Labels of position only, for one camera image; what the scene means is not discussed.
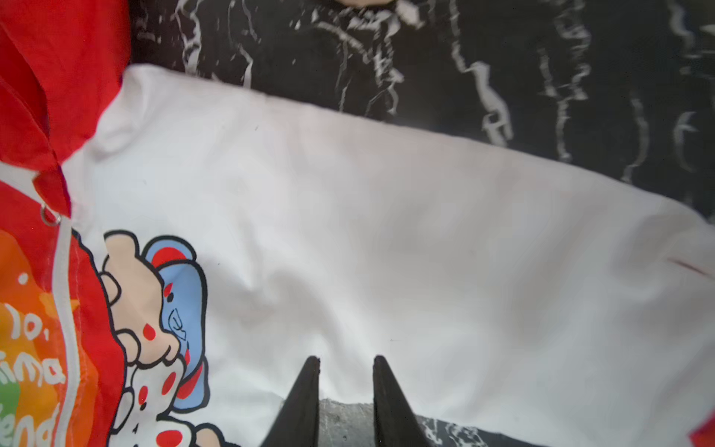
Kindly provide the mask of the rainbow hooded kids jacket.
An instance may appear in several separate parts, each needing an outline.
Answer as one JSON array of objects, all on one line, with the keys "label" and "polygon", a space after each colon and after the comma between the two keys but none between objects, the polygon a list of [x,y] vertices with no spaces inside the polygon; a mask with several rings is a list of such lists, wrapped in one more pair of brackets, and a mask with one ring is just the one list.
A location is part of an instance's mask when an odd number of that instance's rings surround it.
[{"label": "rainbow hooded kids jacket", "polygon": [[1,443],[714,443],[711,1],[5,1]]}]

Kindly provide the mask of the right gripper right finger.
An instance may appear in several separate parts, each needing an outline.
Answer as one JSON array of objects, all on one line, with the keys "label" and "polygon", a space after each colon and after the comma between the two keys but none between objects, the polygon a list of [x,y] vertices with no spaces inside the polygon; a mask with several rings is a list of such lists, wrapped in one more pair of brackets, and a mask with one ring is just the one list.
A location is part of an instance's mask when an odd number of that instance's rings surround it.
[{"label": "right gripper right finger", "polygon": [[384,356],[374,359],[374,442],[383,447],[430,447]]}]

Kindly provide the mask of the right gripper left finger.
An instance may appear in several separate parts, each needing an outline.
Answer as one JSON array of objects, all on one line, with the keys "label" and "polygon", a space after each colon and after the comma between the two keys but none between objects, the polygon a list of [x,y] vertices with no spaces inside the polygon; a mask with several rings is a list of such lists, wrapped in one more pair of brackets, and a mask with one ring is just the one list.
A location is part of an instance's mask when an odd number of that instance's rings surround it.
[{"label": "right gripper left finger", "polygon": [[305,360],[262,447],[316,447],[320,435],[320,359]]}]

